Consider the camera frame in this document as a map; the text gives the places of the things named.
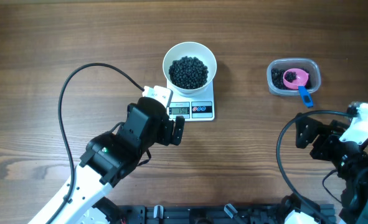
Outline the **pink scoop blue handle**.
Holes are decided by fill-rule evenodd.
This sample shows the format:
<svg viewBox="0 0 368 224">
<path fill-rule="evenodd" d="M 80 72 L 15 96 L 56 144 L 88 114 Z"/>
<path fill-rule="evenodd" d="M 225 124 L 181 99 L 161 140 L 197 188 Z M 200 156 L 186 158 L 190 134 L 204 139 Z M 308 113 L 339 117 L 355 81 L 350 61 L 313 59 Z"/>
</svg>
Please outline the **pink scoop blue handle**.
<svg viewBox="0 0 368 224">
<path fill-rule="evenodd" d="M 285 80 L 286 72 L 295 72 L 296 73 L 296 80 L 294 80 L 292 83 L 289 83 Z M 291 68 L 288 69 L 283 74 L 283 84 L 290 90 L 298 90 L 300 97 L 303 101 L 303 104 L 307 108 L 312 108 L 314 106 L 311 95 L 308 93 L 307 89 L 305 88 L 308 79 L 309 79 L 309 73 L 306 71 L 300 69 L 300 68 Z"/>
</svg>

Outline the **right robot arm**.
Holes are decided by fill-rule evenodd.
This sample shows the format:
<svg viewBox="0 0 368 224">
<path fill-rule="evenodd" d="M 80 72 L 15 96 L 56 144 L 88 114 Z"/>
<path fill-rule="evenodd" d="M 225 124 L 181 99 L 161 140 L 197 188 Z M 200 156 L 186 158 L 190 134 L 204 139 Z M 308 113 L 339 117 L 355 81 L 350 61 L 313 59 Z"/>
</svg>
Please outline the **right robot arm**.
<svg viewBox="0 0 368 224">
<path fill-rule="evenodd" d="M 288 187 L 314 214 L 325 223 L 327 216 L 317 211 L 293 186 L 287 177 L 280 157 L 282 139 L 290 126 L 296 126 L 296 147 L 313 148 L 313 159 L 333 164 L 346 188 L 341 194 L 342 210 L 339 214 L 345 223 L 368 223 L 368 112 L 360 109 L 337 112 L 316 110 L 299 113 L 281 130 L 276 143 L 276 161 Z"/>
</svg>

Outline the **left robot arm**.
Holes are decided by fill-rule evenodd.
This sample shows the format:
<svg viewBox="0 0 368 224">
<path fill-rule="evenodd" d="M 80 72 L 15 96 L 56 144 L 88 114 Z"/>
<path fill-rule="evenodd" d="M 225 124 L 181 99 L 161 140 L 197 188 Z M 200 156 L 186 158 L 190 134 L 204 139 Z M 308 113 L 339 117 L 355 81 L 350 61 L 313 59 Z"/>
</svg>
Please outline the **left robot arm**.
<svg viewBox="0 0 368 224">
<path fill-rule="evenodd" d="M 80 163 L 64 186 L 36 214 L 31 223 L 76 223 L 132 173 L 158 143 L 168 146 L 181 143 L 185 119 L 171 120 L 159 101 L 141 97 L 127 109 L 127 119 L 111 130 L 93 138 L 86 146 Z"/>
</svg>

